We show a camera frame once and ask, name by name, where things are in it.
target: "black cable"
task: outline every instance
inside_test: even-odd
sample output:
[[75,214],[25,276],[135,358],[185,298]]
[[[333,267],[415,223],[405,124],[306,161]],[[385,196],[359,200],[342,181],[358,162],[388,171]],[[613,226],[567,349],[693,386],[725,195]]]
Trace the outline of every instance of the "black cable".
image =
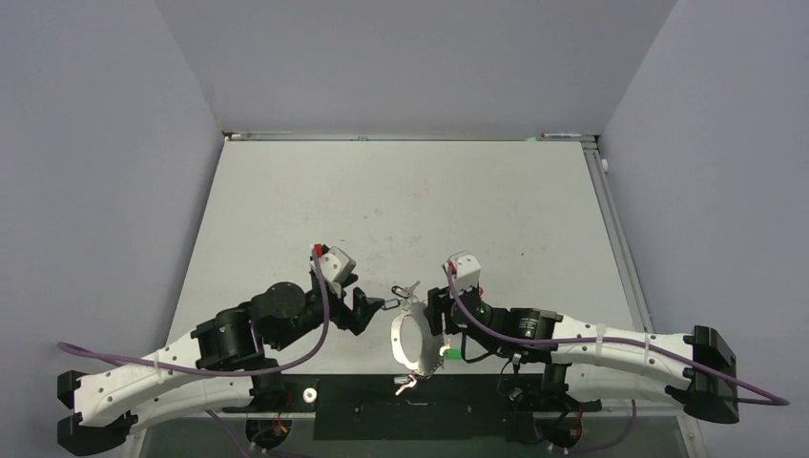
[[482,354],[480,356],[476,356],[476,357],[471,358],[471,359],[468,360],[467,359],[467,333],[466,332],[461,333],[461,359],[464,360],[465,363],[468,363],[468,364],[478,363],[478,362],[481,362],[482,360],[488,358],[489,356],[491,356],[493,354],[494,353],[489,351],[487,353],[484,353],[484,354]]
[[503,391],[500,390],[500,383],[503,382],[503,371],[506,370],[506,366],[509,363],[511,363],[511,360],[506,361],[506,363],[503,364],[503,367],[500,368],[500,375],[497,376],[497,392],[500,393],[502,396],[508,396],[507,393],[504,393]]

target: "black end cap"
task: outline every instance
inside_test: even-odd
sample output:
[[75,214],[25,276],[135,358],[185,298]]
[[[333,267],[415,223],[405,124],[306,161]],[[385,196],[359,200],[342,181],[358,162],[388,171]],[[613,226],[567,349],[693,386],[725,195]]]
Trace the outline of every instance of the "black end cap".
[[56,397],[65,407],[73,409],[73,392],[81,386],[78,379],[85,375],[84,372],[69,370],[56,377]]
[[105,427],[83,427],[81,421],[80,413],[60,420],[56,424],[56,443],[75,456],[90,456],[123,445],[137,417],[127,412]]
[[[692,346],[695,362],[725,375],[736,376],[736,354],[715,329],[694,326],[692,335],[683,337],[683,342]],[[683,377],[691,379],[688,388],[666,386],[666,393],[683,405],[685,413],[711,423],[738,423],[737,386],[693,367],[686,368]]]

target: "wire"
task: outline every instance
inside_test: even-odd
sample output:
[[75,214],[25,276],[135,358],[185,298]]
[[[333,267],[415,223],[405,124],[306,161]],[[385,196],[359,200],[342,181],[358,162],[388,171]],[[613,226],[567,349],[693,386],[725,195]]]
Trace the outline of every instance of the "wire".
[[577,427],[581,425],[581,417],[584,415],[584,406],[581,404],[579,405],[579,416],[576,417],[576,423],[573,424],[573,427]]
[[508,361],[506,361],[505,364],[503,364],[503,367],[500,368],[500,375],[497,376],[497,392],[500,393],[503,396],[508,396],[508,395],[500,390],[500,383],[503,382],[503,371],[506,370],[506,366],[509,363],[511,363],[511,360],[508,360]]
[[224,421],[224,420],[222,420],[222,419],[221,419],[221,417],[219,417],[218,415],[216,415],[216,413],[214,413],[214,411],[213,411],[213,410],[205,410],[205,413],[207,413],[208,415],[210,415],[210,416],[211,416],[211,418],[213,418],[213,419],[214,419],[214,421],[215,421],[215,422],[217,422],[217,424],[218,424],[219,426],[221,426],[221,427],[222,427],[222,429],[224,429],[224,430],[225,430],[225,432],[227,433],[227,435],[228,435],[228,436],[230,436],[230,440],[231,440],[231,441],[233,441],[234,445],[236,445],[236,448],[238,448],[238,449],[239,449],[239,454],[241,454],[241,456],[243,456],[244,458],[250,458],[250,452],[249,452],[249,451],[247,451],[247,449],[246,449],[246,448],[244,448],[244,446],[241,444],[241,441],[240,441],[240,440],[239,440],[239,438],[236,436],[236,433],[235,433],[235,432],[233,432],[233,430],[232,430],[230,427],[228,427],[228,426],[227,426],[227,424],[225,423],[225,421]]
[[276,416],[276,425],[278,425],[279,429],[281,431],[283,431],[284,434],[289,434],[289,429],[287,429],[286,426],[283,425],[283,422],[280,420],[280,415],[286,408],[290,407],[291,405],[292,405],[292,392],[287,391],[286,392],[286,406],[280,408],[279,409],[279,414]]
[[257,432],[256,434],[253,434],[253,437],[251,437],[251,438],[250,438],[250,442],[251,442],[252,444],[255,444],[255,443],[256,443],[256,441],[259,439],[259,437],[263,436],[264,434],[266,434],[266,433],[268,433],[268,432],[273,432],[273,430],[274,430],[274,423],[275,423],[275,422],[271,422],[271,424],[270,424],[270,426],[269,426],[269,427],[266,427],[266,428],[264,428],[264,429],[260,429],[260,430],[259,430],[259,432]]
[[[449,283],[449,290],[452,292],[452,296],[455,299],[455,304],[461,310],[461,312],[467,317],[467,319],[472,322],[475,326],[477,326],[481,331],[489,334],[489,336],[499,339],[503,342],[507,342],[510,344],[518,344],[518,345],[551,345],[551,344],[594,344],[597,342],[597,339],[594,337],[578,337],[578,338],[565,338],[565,339],[517,339],[515,337],[507,336],[505,334],[501,334],[489,327],[485,326],[483,323],[480,323],[472,314],[467,310],[464,306],[464,303],[461,302],[461,297],[458,294],[458,290],[455,288],[455,280],[452,278],[452,273],[449,269],[445,269],[446,273],[446,281]],[[607,337],[604,336],[602,338],[602,342],[605,344],[625,344],[631,346],[637,346],[640,348],[646,348],[647,344],[645,342],[636,341],[635,339],[627,339],[623,337]],[[688,358],[684,358],[672,351],[669,351],[665,348],[661,348],[657,345],[648,345],[649,349],[655,353],[663,355],[665,357],[671,358],[673,360],[679,361],[683,364],[687,364],[692,366],[694,369],[700,370],[705,372],[708,375],[718,377],[719,379],[724,380],[725,382],[740,386],[748,391],[752,391],[756,393],[758,396],[767,398],[766,400],[763,399],[750,399],[750,398],[737,398],[735,399],[736,402],[740,404],[756,404],[760,406],[789,406],[789,401],[780,396],[776,396],[773,393],[765,391],[757,386],[748,384],[747,382],[742,382],[741,380],[737,379],[736,377],[732,377],[727,374],[723,374],[718,370],[708,367],[705,364],[698,363],[696,361],[692,361]]]
[[[205,413],[210,415],[211,418],[213,418],[214,421],[217,422],[217,424],[220,427],[222,427],[222,429],[225,430],[227,435],[230,436],[231,441],[233,441],[236,448],[239,449],[239,454],[244,458],[250,458],[250,452],[246,448],[244,448],[244,446],[241,444],[241,440],[238,438],[236,433],[228,426],[228,424],[225,423],[225,421],[222,420],[221,417],[216,415],[216,413],[213,410],[205,410]],[[257,439],[261,434],[263,434],[263,430],[257,432],[256,434],[254,434],[253,439],[251,439],[250,442],[255,443],[256,442],[255,439]],[[285,451],[275,451],[275,450],[270,450],[270,449],[267,449],[267,448],[265,448],[265,450],[267,450],[267,453],[269,453],[271,455],[280,456],[282,458],[311,458],[311,457],[308,457],[306,455],[298,455],[298,453],[288,453],[288,452],[285,452]]]
[[[318,255],[317,251],[313,248],[312,249],[312,259],[317,260]],[[127,363],[127,364],[138,364],[138,365],[147,365],[149,367],[154,367],[157,365],[163,369],[174,370],[176,372],[182,372],[185,374],[194,374],[194,375],[201,375],[204,377],[254,377],[259,375],[266,375],[266,374],[275,374],[281,372],[286,369],[291,369],[297,365],[301,365],[310,359],[312,359],[315,354],[320,351],[321,347],[323,347],[323,343],[326,340],[326,335],[328,334],[328,325],[329,325],[329,305],[328,305],[328,296],[326,291],[326,284],[325,280],[323,279],[323,272],[321,271],[321,264],[319,262],[313,262],[315,265],[315,277],[318,279],[318,287],[321,290],[321,298],[323,302],[323,328],[321,337],[318,339],[318,342],[315,346],[305,355],[301,356],[297,360],[293,361],[292,363],[287,363],[280,365],[278,367],[270,367],[266,369],[256,369],[256,370],[240,370],[240,371],[218,371],[218,370],[207,370],[207,369],[197,369],[194,367],[185,367],[182,365],[175,365],[175,364],[168,364],[168,363],[157,363],[155,364],[154,361],[144,360],[141,358],[133,358],[130,356],[121,356],[121,355],[113,355],[108,353],[96,353],[94,351],[88,350],[86,348],[82,348],[78,345],[74,345],[72,343],[67,342],[59,342],[56,346],[59,347],[60,350],[70,353],[75,356],[79,356],[82,358],[91,358],[94,360],[104,361],[106,363],[111,362],[120,362],[120,363]]]
[[467,364],[474,364],[480,363],[482,360],[488,358],[489,356],[493,355],[494,353],[488,351],[480,356],[476,356],[471,359],[467,359],[467,333],[461,333],[461,359],[464,360],[464,363]]
[[[633,416],[632,418],[630,418],[630,423],[627,425],[627,427],[624,429],[624,432],[622,432],[621,435],[619,435],[615,439],[612,439],[606,444],[601,444],[598,446],[592,446],[587,448],[572,448],[568,450],[568,453],[593,453],[594,451],[601,451],[606,450],[607,448],[613,448],[618,444],[624,442],[627,439],[627,437],[629,437],[630,433],[633,431],[635,420],[637,420],[637,405],[635,404],[634,400],[632,400],[632,403],[633,403]],[[554,447],[556,449],[564,450],[564,448],[559,448],[557,446]]]

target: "red wire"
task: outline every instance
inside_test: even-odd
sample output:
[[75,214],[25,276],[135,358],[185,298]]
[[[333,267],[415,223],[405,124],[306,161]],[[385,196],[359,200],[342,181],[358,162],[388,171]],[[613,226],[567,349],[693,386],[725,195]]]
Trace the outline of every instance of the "red wire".
[[[286,406],[289,407],[291,405],[292,405],[292,392],[287,391],[286,392]],[[281,414],[281,409],[279,409],[279,414],[276,416],[274,424],[278,425],[279,429],[281,431],[283,431],[283,423],[280,422],[280,414]]]
[[[584,407],[580,404],[579,405],[579,416],[576,417],[576,423],[573,424],[573,427],[581,426],[581,418],[584,415]],[[581,429],[578,430],[576,433],[578,436],[581,436]]]

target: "green tag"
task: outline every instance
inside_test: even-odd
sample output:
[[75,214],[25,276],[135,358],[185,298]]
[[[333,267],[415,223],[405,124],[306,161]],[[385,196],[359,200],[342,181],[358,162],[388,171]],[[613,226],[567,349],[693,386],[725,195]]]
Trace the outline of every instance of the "green tag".
[[444,352],[444,357],[448,360],[460,360],[461,350],[457,348],[450,348],[449,350]]

